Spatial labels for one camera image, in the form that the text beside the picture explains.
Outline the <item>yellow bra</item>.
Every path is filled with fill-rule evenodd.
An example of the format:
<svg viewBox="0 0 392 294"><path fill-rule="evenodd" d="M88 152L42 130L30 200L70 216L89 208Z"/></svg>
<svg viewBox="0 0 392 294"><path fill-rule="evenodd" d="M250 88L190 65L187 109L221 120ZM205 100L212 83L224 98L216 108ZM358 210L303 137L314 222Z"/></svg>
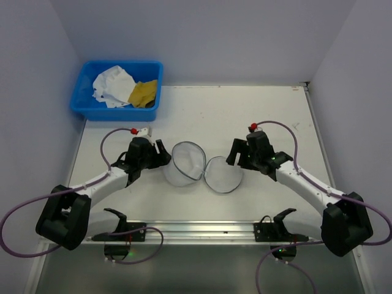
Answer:
<svg viewBox="0 0 392 294"><path fill-rule="evenodd" d="M157 94L157 80L148 82L139 81L128 98L134 108L146 108L156 98Z"/></svg>

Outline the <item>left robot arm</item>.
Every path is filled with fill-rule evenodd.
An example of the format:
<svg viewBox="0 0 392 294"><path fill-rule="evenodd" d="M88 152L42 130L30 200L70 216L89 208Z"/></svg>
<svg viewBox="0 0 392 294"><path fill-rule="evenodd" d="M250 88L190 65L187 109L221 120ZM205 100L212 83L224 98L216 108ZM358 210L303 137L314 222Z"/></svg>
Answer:
<svg viewBox="0 0 392 294"><path fill-rule="evenodd" d="M56 186L37 221L36 233L70 251L87 237L127 240L130 228L125 214L111 208L92 213L91 208L133 184L142 170L163 167L171 159L162 140L151 143L147 138L133 138L125 158L118 159L102 176L80 188Z"/></svg>

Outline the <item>white bra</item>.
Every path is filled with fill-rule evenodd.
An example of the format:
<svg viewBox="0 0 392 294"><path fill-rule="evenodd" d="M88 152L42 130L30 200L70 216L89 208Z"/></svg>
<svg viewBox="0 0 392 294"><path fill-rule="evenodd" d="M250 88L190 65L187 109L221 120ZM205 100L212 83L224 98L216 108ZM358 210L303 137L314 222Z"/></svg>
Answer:
<svg viewBox="0 0 392 294"><path fill-rule="evenodd" d="M113 66L98 74L92 83L93 98L106 104L107 108L128 106L129 96L136 86L133 77L122 67Z"/></svg>

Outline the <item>white mesh laundry bag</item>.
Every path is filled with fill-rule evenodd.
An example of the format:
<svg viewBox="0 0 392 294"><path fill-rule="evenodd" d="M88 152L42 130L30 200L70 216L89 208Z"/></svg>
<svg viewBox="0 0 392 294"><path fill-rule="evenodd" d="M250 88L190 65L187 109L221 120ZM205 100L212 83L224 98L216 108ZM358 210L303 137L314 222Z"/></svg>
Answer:
<svg viewBox="0 0 392 294"><path fill-rule="evenodd" d="M171 161L163 169L165 179L175 187L185 187L203 180L218 194L236 190L243 171L226 163L224 156L207 158L205 151L191 141L177 143L171 151Z"/></svg>

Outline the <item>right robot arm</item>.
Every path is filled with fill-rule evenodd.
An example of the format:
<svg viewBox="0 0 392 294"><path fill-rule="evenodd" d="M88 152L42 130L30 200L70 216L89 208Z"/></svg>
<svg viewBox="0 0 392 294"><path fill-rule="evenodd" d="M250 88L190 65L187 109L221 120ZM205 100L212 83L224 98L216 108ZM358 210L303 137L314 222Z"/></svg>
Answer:
<svg viewBox="0 0 392 294"><path fill-rule="evenodd" d="M269 176L307 201L322 217L319 238L338 257L373 235L360 195L328 186L300 168L292 156L275 152L263 131L250 133L245 140L234 139L226 163Z"/></svg>

